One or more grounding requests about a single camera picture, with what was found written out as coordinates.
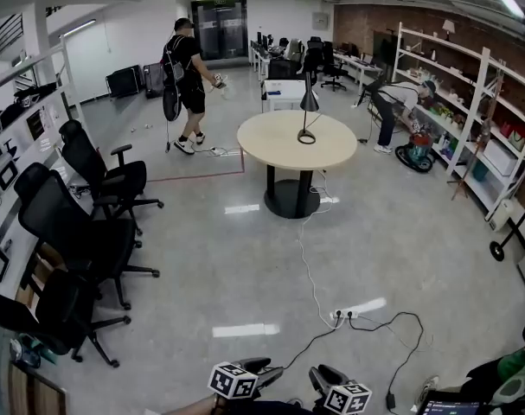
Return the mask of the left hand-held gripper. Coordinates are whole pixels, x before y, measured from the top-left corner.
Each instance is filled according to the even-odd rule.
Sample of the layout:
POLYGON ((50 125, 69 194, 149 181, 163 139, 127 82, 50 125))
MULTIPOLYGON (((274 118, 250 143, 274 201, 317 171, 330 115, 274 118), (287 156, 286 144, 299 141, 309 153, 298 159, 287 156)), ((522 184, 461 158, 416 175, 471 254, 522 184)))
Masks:
POLYGON ((256 399, 284 373, 283 367, 271 367, 271 359, 254 357, 216 364, 208 380, 208 389, 226 400, 256 399))

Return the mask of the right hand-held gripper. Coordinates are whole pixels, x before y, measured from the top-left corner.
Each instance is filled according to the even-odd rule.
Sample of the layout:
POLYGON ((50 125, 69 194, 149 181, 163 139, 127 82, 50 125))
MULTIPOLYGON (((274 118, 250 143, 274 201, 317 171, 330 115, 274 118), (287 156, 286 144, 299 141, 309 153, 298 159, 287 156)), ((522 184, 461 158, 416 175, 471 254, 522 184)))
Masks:
POLYGON ((309 378, 319 394, 312 412, 315 414, 360 414, 372 397, 372 391, 333 367, 312 367, 309 378))

